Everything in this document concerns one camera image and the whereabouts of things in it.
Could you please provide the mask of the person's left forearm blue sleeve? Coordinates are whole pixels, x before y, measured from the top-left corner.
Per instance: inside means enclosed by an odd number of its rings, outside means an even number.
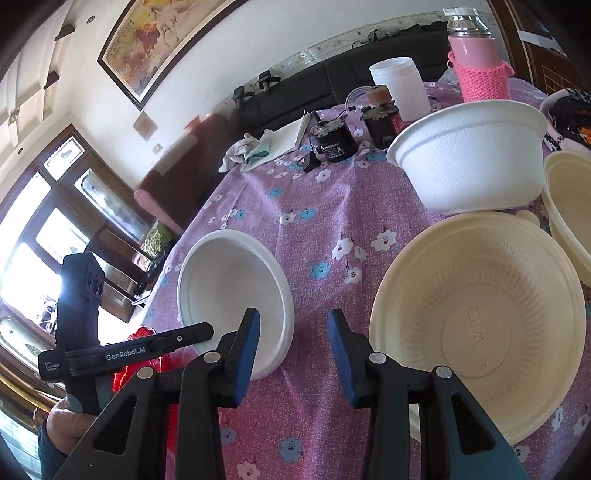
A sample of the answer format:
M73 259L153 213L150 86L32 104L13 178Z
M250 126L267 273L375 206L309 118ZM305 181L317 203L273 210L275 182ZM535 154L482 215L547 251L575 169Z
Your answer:
M39 429L38 456L42 480L53 480L67 458L51 442L45 424L42 424Z

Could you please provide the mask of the person's left hand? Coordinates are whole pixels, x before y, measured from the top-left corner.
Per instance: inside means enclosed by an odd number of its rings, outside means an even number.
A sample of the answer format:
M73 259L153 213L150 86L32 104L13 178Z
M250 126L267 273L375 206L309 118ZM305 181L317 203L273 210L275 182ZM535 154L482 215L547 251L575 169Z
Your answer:
M95 419L94 415L74 412L68 399L63 398L50 410L45 430L52 445L62 454L69 455Z

